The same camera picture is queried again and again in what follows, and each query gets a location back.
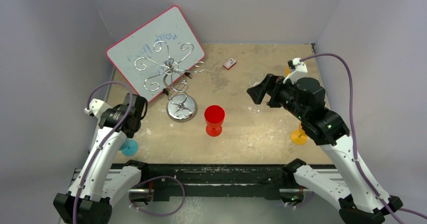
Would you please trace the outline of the teal plastic wine glass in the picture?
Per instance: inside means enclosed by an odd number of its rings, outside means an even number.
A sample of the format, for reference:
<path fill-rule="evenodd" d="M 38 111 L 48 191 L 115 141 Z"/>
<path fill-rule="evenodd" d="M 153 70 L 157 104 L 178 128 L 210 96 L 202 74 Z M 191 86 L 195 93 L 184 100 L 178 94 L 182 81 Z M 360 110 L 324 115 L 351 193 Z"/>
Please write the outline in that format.
<path fill-rule="evenodd" d="M 127 138 L 121 145 L 119 150 L 124 156 L 132 157 L 138 151 L 138 143 L 133 139 Z"/>

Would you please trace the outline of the red plastic wine glass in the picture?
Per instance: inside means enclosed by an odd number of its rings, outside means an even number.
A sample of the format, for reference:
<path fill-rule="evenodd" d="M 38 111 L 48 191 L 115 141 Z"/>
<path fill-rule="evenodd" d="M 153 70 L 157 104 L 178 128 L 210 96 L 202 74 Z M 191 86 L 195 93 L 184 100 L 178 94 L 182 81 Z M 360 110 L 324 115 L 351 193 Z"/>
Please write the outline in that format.
<path fill-rule="evenodd" d="M 205 130 L 209 136 L 216 137 L 222 133 L 222 124 L 225 116 L 226 113 L 221 106 L 211 105 L 206 108 L 204 112 Z"/>

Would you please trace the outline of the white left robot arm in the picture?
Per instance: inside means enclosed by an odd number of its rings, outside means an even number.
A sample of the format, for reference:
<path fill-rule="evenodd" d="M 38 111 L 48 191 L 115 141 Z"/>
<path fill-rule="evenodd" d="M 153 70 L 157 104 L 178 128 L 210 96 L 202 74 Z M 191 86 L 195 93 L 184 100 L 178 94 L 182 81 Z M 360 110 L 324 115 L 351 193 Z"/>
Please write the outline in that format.
<path fill-rule="evenodd" d="M 64 223 L 108 223 L 117 201 L 133 186 L 145 188 L 150 174 L 141 164 L 125 166 L 108 180 L 115 156 L 133 138 L 146 115 L 148 102 L 137 94 L 126 94 L 122 104 L 111 107 L 92 99 L 84 110 L 98 119 L 98 130 L 90 153 L 67 193 L 58 193 L 53 205 Z"/>

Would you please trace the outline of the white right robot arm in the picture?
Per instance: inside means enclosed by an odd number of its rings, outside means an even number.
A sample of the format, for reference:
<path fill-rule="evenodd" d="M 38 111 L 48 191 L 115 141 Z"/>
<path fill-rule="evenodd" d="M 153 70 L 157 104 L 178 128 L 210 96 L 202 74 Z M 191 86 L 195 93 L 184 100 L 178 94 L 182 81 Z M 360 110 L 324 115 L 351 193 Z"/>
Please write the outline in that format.
<path fill-rule="evenodd" d="M 350 130 L 339 114 L 325 106 L 325 89 L 317 79 L 304 77 L 292 83 L 267 74 L 247 93 L 257 105 L 269 95 L 269 107 L 283 107 L 298 118 L 304 133 L 327 154 L 345 182 L 339 185 L 295 159 L 283 173 L 287 186 L 309 188 L 332 204 L 345 223 L 383 223 L 387 214 L 403 206 L 399 197 L 381 188 L 353 148 Z"/>

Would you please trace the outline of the clear wine glass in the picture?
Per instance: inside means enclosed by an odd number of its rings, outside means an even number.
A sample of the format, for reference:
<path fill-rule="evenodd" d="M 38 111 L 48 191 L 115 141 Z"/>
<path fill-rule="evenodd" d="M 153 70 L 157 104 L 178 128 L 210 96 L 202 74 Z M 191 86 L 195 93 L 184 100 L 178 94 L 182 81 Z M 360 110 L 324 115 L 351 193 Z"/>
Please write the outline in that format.
<path fill-rule="evenodd" d="M 250 96 L 250 102 L 247 104 L 247 110 L 252 114 L 258 114 L 261 110 L 260 104 L 255 104 L 254 102 L 257 102 L 258 100 L 258 88 L 257 86 L 262 83 L 266 76 L 266 73 L 260 69 L 255 68 L 252 70 L 252 72 L 249 74 L 249 81 L 248 81 L 248 88 L 249 90 L 249 96 Z"/>

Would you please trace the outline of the yellow wine glass far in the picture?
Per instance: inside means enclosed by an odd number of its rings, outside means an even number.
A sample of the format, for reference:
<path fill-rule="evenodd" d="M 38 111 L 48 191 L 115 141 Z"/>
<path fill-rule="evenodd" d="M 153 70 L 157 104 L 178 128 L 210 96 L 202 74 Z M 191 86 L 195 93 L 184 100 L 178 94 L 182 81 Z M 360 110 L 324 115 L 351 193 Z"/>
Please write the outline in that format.
<path fill-rule="evenodd" d="M 290 68 L 287 66 L 285 68 L 285 76 L 287 77 L 291 73 Z"/>

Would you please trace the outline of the yellow wine glass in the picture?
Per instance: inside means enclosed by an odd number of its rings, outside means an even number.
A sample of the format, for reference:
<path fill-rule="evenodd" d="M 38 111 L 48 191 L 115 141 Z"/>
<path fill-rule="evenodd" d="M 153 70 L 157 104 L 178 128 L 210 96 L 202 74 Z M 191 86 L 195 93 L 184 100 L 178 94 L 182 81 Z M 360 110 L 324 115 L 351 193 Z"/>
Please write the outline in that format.
<path fill-rule="evenodd" d="M 302 124 L 299 124 L 299 127 L 291 132 L 291 140 L 296 145 L 304 145 L 306 144 L 308 136 L 304 132 L 302 128 Z"/>
<path fill-rule="evenodd" d="M 285 68 L 285 76 L 287 77 L 291 73 L 290 68 L 287 66 Z"/>

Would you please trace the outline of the chrome wine glass rack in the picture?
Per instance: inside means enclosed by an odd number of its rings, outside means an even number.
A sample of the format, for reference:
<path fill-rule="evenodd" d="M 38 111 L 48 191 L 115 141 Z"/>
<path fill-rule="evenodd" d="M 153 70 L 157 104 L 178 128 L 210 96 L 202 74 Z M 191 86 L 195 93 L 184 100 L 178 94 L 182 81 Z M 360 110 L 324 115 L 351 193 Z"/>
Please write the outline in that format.
<path fill-rule="evenodd" d="M 162 91 L 168 92 L 168 102 L 166 105 L 168 117 L 175 122 L 187 122 L 197 113 L 197 102 L 187 93 L 189 89 L 187 78 L 190 78 L 191 74 L 205 71 L 206 65 L 203 61 L 195 61 L 189 69 L 180 68 L 180 64 L 195 49 L 195 46 L 190 42 L 183 43 L 180 46 L 180 50 L 187 51 L 187 53 L 178 61 L 171 57 L 170 48 L 166 41 L 159 40 L 155 42 L 154 52 L 159 53 L 162 51 L 163 46 L 166 47 L 167 59 L 162 63 L 157 63 L 147 57 L 139 57 L 134 61 L 134 67 L 138 71 L 145 71 L 148 68 L 147 61 L 160 67 L 158 73 L 144 80 L 143 87 L 149 92 L 159 90 L 161 84 L 156 80 L 156 77 L 163 77 L 164 88 Z"/>

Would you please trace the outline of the yellow wine glass near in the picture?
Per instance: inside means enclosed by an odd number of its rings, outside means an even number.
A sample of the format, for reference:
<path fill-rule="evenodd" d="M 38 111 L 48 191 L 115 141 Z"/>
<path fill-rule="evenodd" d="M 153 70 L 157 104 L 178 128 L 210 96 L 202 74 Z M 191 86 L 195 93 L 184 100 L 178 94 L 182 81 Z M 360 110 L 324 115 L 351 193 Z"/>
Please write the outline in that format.
<path fill-rule="evenodd" d="M 299 124 L 299 127 L 291 132 L 291 140 L 296 145 L 304 145 L 306 144 L 308 136 L 304 132 L 302 128 L 302 124 Z"/>

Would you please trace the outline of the small red white box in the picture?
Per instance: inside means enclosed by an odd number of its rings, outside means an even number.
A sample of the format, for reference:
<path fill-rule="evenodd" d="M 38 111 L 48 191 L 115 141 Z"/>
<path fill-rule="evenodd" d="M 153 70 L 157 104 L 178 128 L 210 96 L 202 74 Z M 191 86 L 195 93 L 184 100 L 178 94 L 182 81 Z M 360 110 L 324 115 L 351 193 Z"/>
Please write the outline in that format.
<path fill-rule="evenodd" d="M 233 58 L 230 58 L 229 60 L 227 60 L 224 64 L 223 67 L 226 70 L 230 70 L 234 65 L 236 64 L 236 60 L 234 60 Z"/>

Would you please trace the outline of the red-framed whiteboard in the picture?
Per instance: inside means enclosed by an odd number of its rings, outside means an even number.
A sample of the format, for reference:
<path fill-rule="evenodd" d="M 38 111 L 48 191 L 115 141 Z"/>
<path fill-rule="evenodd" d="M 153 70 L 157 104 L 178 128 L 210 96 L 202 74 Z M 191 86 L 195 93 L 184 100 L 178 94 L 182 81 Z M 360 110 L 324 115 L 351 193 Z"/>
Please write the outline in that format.
<path fill-rule="evenodd" d="M 181 9 L 172 6 L 106 50 L 133 89 L 148 101 L 205 56 Z"/>

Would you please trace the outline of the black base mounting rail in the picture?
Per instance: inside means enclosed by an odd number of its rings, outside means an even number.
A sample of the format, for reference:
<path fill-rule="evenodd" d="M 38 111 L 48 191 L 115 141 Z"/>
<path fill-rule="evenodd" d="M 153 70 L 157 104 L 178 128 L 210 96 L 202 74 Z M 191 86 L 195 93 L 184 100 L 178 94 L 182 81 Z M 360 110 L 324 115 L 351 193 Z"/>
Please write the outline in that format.
<path fill-rule="evenodd" d="M 314 193 L 286 174 L 288 164 L 148 164 L 131 160 L 112 164 L 107 179 L 111 180 L 123 167 L 136 164 L 141 164 L 141 179 L 125 194 L 146 194 L 153 201 L 185 196 L 261 197 L 299 202 L 305 194 Z M 308 166 L 339 185 L 345 184 L 333 165 Z"/>

